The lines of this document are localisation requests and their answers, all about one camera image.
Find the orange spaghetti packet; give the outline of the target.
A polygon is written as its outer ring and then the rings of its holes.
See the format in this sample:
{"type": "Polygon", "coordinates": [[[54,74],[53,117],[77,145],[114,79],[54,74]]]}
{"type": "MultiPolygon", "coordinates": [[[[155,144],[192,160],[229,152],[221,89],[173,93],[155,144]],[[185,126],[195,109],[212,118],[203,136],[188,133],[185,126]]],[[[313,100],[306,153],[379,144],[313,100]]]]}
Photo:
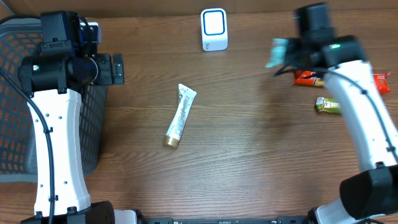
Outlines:
{"type": "MultiPolygon", "coordinates": [[[[324,87],[325,82],[321,78],[313,76],[314,74],[315,74],[315,72],[297,70],[297,71],[295,71],[294,84],[295,85],[324,87]]],[[[390,74],[391,74],[390,72],[374,73],[373,74],[374,83],[376,85],[377,90],[379,91],[379,93],[381,95],[391,92],[391,89],[388,87],[388,83],[386,81],[386,78],[390,74]]]]}

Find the teal wet wipes pack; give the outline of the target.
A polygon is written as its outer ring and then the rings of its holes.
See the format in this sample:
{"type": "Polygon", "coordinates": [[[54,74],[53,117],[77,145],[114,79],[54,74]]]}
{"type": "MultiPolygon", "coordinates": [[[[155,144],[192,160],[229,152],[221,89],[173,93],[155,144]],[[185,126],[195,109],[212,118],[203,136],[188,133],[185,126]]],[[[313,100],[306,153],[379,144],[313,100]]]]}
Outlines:
{"type": "Polygon", "coordinates": [[[289,41],[287,39],[272,40],[272,48],[270,51],[269,61],[265,66],[266,68],[272,68],[284,64],[288,43],[289,41]]]}

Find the green snack packet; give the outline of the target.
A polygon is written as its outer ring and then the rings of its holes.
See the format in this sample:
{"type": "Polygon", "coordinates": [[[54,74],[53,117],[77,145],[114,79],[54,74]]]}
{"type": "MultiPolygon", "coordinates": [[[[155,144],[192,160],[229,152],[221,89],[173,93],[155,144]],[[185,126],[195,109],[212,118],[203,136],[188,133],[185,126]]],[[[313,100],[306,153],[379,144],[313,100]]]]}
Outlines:
{"type": "Polygon", "coordinates": [[[317,112],[340,114],[340,104],[334,98],[318,97],[315,102],[317,112]]]}

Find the white leaf-print pack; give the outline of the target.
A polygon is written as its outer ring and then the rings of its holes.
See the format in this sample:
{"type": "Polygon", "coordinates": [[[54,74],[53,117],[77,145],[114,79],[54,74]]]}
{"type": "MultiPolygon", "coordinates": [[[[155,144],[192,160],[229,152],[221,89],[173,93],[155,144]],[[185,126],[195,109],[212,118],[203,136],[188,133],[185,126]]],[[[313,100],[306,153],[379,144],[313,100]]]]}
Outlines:
{"type": "Polygon", "coordinates": [[[164,137],[163,144],[165,147],[178,148],[196,95],[196,91],[181,83],[178,84],[178,107],[164,137]]]}

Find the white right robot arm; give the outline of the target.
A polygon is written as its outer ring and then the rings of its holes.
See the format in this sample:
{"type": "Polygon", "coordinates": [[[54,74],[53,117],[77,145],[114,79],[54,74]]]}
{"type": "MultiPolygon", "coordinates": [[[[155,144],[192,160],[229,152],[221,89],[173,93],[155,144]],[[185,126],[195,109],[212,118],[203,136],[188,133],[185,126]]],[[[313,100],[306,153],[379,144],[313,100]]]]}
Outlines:
{"type": "Polygon", "coordinates": [[[373,69],[352,35],[338,37],[328,7],[294,11],[299,37],[290,39],[285,62],[313,71],[341,106],[360,173],[341,182],[337,200],[312,209],[309,223],[365,223],[397,213],[397,128],[374,84],[373,69]]]}

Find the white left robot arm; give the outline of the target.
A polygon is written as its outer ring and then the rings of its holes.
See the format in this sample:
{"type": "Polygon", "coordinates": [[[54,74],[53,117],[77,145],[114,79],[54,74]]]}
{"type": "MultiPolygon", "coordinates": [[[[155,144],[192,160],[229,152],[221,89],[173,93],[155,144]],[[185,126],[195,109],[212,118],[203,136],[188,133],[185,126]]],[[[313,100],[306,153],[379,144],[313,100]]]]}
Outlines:
{"type": "Polygon", "coordinates": [[[28,223],[116,223],[133,212],[115,211],[109,201],[92,203],[80,148],[81,91],[122,85],[121,54],[99,54],[99,28],[68,11],[40,16],[44,39],[38,56],[18,69],[35,131],[38,187],[28,223]]]}

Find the white barcode scanner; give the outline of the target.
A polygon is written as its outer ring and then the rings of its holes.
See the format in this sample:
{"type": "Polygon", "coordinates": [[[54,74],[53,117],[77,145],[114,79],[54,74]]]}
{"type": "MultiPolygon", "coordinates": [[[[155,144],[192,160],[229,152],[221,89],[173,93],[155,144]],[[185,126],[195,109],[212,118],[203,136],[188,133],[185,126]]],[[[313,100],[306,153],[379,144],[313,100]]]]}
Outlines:
{"type": "Polygon", "coordinates": [[[228,47],[227,14],[222,8],[204,9],[200,14],[202,48],[205,52],[228,47]]]}

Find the grey plastic shopping basket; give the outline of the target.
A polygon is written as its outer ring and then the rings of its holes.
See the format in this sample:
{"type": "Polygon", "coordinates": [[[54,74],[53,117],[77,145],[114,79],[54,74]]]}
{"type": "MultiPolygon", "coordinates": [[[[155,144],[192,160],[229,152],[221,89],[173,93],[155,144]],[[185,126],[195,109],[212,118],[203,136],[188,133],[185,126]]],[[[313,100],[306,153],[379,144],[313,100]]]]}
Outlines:
{"type": "MultiPolygon", "coordinates": [[[[40,49],[42,29],[38,19],[12,19],[1,25],[1,68],[15,83],[25,56],[40,49]]],[[[84,175],[98,163],[107,89],[88,86],[80,110],[80,146],[84,175]]],[[[1,80],[1,182],[36,182],[37,158],[29,105],[5,80],[1,80]]]]}

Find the black front rail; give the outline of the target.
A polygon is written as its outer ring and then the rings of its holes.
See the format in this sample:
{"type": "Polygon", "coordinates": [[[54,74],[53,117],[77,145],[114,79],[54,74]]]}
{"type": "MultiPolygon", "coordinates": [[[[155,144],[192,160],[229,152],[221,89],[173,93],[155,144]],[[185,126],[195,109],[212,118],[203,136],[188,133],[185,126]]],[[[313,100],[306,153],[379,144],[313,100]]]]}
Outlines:
{"type": "Polygon", "coordinates": [[[130,224],[309,224],[306,216],[279,216],[277,218],[216,218],[216,219],[173,219],[170,217],[145,218],[138,210],[115,210],[115,223],[130,224]]]}

